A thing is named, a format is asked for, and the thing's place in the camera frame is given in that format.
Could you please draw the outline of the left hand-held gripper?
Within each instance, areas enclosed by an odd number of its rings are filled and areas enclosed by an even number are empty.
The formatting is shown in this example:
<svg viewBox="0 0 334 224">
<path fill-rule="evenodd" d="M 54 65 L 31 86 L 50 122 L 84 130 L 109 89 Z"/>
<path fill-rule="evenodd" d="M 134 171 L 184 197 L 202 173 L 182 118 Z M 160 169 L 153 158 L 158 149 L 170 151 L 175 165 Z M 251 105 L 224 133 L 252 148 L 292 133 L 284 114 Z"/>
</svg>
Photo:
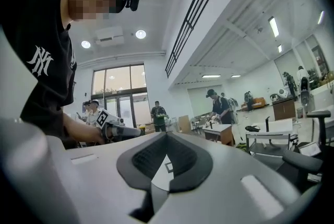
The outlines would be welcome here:
<svg viewBox="0 0 334 224">
<path fill-rule="evenodd" d="M 101 136 L 106 144 L 141 136 L 141 129 L 126 127 L 121 117 L 111 115 L 105 109 L 100 111 L 96 125 L 101 129 Z"/>
</svg>

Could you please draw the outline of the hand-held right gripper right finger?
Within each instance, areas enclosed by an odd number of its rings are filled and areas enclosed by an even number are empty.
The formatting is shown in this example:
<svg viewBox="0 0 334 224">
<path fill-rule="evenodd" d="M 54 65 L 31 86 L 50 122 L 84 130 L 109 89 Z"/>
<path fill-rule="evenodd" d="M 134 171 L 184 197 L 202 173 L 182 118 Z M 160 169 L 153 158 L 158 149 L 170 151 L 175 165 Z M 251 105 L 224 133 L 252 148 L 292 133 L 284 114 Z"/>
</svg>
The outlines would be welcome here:
<svg viewBox="0 0 334 224">
<path fill-rule="evenodd" d="M 195 189 L 170 193 L 150 223 L 310 223 L 315 218 L 319 186 L 301 194 L 238 149 L 191 135 L 175 137 L 208 153 L 212 169 Z"/>
</svg>

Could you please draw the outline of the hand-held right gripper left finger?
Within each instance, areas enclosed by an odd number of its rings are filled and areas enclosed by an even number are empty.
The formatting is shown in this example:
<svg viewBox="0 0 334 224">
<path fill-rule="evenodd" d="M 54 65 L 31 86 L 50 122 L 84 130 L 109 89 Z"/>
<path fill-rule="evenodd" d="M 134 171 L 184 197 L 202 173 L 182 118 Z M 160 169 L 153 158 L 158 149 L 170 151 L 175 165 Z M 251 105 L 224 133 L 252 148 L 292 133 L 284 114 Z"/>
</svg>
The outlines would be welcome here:
<svg viewBox="0 0 334 224">
<path fill-rule="evenodd" d="M 116 168 L 125 151 L 155 139 L 146 135 L 120 143 L 66 150 L 47 136 L 55 169 L 77 213 L 77 223 L 140 223 L 131 216 L 142 207 L 145 191 L 134 189 Z"/>
</svg>

